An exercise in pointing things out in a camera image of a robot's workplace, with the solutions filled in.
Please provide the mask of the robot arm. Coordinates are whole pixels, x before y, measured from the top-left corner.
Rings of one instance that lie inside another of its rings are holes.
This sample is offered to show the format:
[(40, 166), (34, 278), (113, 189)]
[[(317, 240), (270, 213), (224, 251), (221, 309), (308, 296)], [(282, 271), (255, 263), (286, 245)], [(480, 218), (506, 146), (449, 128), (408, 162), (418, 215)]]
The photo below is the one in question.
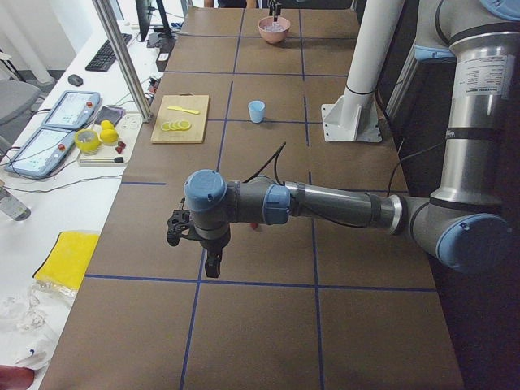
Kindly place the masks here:
[(456, 63), (440, 186), (429, 197), (277, 184), (260, 175), (226, 181), (205, 169), (185, 181), (185, 208), (167, 223), (169, 244), (198, 241), (207, 252), (206, 274), (216, 278), (232, 223), (283, 224), (292, 216), (308, 216), (405, 233), (455, 271), (476, 273), (501, 262), (512, 232), (493, 187), (519, 56), (518, 2), (420, 2), (414, 56)]

